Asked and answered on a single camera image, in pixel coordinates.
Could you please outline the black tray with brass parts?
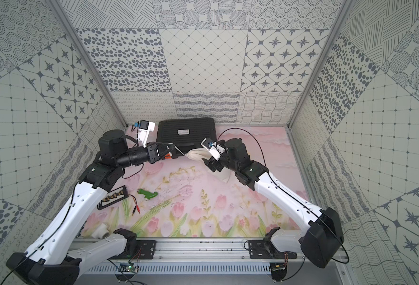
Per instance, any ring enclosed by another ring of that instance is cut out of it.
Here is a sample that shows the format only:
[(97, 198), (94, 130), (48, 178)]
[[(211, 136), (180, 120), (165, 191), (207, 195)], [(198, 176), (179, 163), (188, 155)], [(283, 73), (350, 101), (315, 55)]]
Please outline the black tray with brass parts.
[(127, 188), (125, 185), (112, 190), (107, 193), (107, 195), (97, 204), (97, 210), (106, 209), (118, 202), (123, 201), (129, 197)]

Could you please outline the beige cloth soil bag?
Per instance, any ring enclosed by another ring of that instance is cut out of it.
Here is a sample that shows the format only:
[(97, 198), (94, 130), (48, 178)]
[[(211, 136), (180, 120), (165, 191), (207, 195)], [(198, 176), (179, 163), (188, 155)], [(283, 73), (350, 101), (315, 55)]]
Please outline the beige cloth soil bag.
[[(184, 155), (184, 157), (187, 157), (190, 160), (194, 160), (194, 161), (198, 161), (198, 162), (203, 163), (203, 159), (209, 160), (212, 157), (211, 154), (207, 150), (205, 150), (204, 148), (194, 148), (194, 149), (188, 151), (187, 153), (183, 153), (181, 150), (179, 150), (179, 148), (175, 144), (168, 143), (168, 145), (172, 146), (175, 150), (178, 151), (178, 153)], [(231, 176), (230, 170), (227, 170), (227, 169), (222, 170), (221, 172), (219, 172), (219, 171), (212, 172), (207, 167), (207, 171), (225, 184), (228, 183), (228, 181), (230, 179), (230, 176)]]

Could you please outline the white plastic fitting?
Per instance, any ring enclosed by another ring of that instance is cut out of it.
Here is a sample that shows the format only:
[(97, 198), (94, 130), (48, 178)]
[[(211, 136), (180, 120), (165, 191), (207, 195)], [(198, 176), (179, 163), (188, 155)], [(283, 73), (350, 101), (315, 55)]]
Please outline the white plastic fitting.
[(91, 234), (91, 237), (94, 239), (106, 239), (109, 236), (108, 226), (104, 223), (101, 223)]

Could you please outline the green plastic nozzle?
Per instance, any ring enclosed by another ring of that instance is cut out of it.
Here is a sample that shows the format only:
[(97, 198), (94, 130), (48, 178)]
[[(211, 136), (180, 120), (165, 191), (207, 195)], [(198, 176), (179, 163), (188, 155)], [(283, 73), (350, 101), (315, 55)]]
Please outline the green plastic nozzle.
[(158, 196), (157, 191), (156, 192), (150, 192), (150, 191), (144, 190), (142, 188), (138, 189), (137, 193), (140, 194), (140, 195), (143, 195), (146, 200), (151, 200), (151, 199)]

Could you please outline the green circuit board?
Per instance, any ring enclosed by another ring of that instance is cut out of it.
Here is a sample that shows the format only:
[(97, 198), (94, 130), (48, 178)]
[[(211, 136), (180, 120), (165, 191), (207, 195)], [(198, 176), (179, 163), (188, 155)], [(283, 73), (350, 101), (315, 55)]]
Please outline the green circuit board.
[(139, 267), (130, 263), (120, 263), (120, 271), (123, 273), (138, 274)]

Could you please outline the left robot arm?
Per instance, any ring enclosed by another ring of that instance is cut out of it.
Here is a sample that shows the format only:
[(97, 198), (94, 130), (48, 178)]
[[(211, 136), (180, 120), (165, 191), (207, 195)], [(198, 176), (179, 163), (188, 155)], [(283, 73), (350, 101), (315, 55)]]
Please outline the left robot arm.
[(137, 253), (137, 235), (126, 229), (115, 230), (80, 250), (69, 250), (90, 214), (112, 192), (127, 167), (154, 164), (175, 148), (171, 143), (160, 142), (129, 148), (128, 140), (130, 137), (118, 129), (103, 134), (99, 152), (78, 178), (61, 211), (25, 252), (15, 252), (7, 260), (11, 273), (28, 285), (72, 285), (103, 261)]

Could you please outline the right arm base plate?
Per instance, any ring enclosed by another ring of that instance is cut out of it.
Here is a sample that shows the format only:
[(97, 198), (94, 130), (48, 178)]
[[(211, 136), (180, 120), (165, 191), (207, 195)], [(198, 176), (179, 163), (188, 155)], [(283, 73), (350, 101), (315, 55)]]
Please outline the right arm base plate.
[(266, 260), (266, 259), (297, 259), (295, 252), (280, 252), (278, 251), (271, 242), (264, 240), (248, 240), (246, 249), (249, 252), (251, 260)]

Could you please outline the black plastic tool case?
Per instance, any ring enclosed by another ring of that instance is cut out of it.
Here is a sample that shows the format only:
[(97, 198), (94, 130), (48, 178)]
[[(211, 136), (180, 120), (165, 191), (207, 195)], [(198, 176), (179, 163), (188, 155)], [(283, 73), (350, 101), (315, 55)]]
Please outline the black plastic tool case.
[(215, 121), (212, 118), (170, 119), (158, 125), (156, 142), (173, 143), (184, 154), (202, 148), (205, 138), (217, 138)]

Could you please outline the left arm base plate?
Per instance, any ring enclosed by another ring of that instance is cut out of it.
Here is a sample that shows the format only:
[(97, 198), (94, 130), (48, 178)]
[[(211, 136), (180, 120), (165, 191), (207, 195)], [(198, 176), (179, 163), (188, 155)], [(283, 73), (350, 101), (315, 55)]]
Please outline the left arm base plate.
[(136, 240), (127, 243), (125, 251), (120, 255), (124, 259), (152, 260), (154, 258), (157, 241)]

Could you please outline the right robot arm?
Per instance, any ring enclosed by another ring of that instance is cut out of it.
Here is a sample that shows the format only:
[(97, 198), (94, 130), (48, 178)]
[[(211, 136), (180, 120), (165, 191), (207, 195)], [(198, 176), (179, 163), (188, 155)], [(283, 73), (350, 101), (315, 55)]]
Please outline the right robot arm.
[(240, 138), (218, 142), (206, 138), (201, 146), (211, 155), (204, 164), (212, 172), (233, 171), (241, 184), (272, 201), (297, 224), (298, 234), (277, 229), (267, 235), (277, 251), (302, 253), (319, 268), (328, 265), (344, 243), (341, 219), (334, 209), (323, 210), (291, 191), (266, 166), (250, 158)]

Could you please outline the red and black clip leads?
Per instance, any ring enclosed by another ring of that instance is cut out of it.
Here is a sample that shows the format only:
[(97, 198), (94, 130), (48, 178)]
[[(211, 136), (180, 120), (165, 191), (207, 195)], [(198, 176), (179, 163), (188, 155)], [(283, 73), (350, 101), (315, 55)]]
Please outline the red and black clip leads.
[(134, 207), (133, 207), (133, 210), (132, 210), (132, 215), (134, 215), (135, 213), (139, 213), (140, 214), (141, 211), (140, 211), (139, 206), (138, 206), (137, 198), (134, 195), (132, 195), (132, 194), (129, 194), (129, 196), (132, 197), (133, 203), (134, 203)]

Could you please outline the right black controller box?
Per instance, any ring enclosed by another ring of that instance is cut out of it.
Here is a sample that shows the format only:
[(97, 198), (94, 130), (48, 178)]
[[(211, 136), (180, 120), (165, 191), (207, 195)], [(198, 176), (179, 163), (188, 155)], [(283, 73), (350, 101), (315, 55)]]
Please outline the right black controller box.
[(287, 265), (283, 262), (279, 262), (279, 263), (271, 262), (269, 265), (271, 269), (271, 279), (274, 282), (283, 281), (287, 275), (287, 271), (288, 271)]

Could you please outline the aluminium mounting rail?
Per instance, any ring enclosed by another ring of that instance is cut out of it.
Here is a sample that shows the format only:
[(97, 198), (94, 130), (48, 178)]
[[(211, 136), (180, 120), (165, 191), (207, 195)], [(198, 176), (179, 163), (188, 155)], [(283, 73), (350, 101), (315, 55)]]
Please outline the aluminium mounting rail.
[[(157, 241), (154, 258), (152, 261), (177, 261), (177, 262), (237, 262), (250, 261), (246, 249), (248, 240), (245, 238), (138, 238), (137, 240)], [(302, 257), (297, 249), (297, 258)], [(266, 259), (261, 261), (284, 261), (283, 259)]]

